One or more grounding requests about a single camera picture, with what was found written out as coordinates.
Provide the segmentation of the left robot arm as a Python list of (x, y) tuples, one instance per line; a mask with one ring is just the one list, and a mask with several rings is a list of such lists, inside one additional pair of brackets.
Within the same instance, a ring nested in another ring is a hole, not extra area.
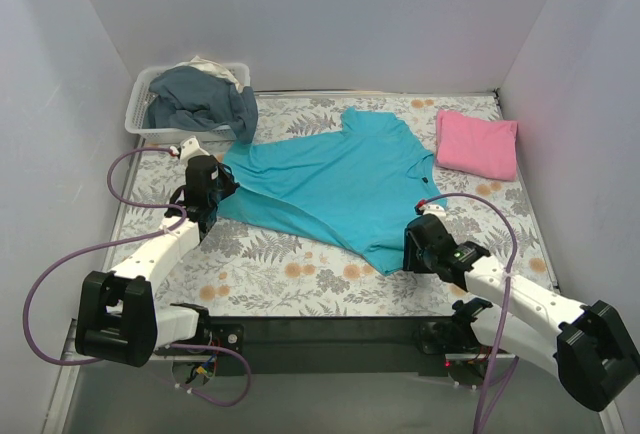
[(157, 307), (157, 290), (183, 257), (198, 247), (217, 220), (218, 205), (239, 184), (212, 155), (186, 162), (185, 184), (170, 198), (159, 235), (107, 272), (83, 281), (75, 348), (82, 355), (141, 367), (158, 348), (180, 342), (193, 354), (213, 340), (204, 307)]

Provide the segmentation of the teal t shirt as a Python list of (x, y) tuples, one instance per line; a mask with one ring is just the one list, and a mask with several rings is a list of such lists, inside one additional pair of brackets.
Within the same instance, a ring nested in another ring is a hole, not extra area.
[(446, 200), (434, 154), (392, 113), (349, 108), (342, 128), (225, 154), (239, 187), (219, 216), (342, 247), (378, 272), (401, 269), (404, 230), (422, 199)]

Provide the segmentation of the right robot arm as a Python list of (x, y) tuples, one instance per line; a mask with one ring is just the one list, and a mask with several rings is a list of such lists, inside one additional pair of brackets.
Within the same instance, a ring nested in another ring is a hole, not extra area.
[(480, 245), (457, 243), (427, 214), (405, 230), (404, 268), (435, 274), (471, 294), (457, 301), (448, 324), (431, 340), (459, 351), (493, 342), (555, 376), (582, 406), (604, 410), (639, 375), (639, 352), (618, 311), (563, 297), (529, 279), (506, 274)]

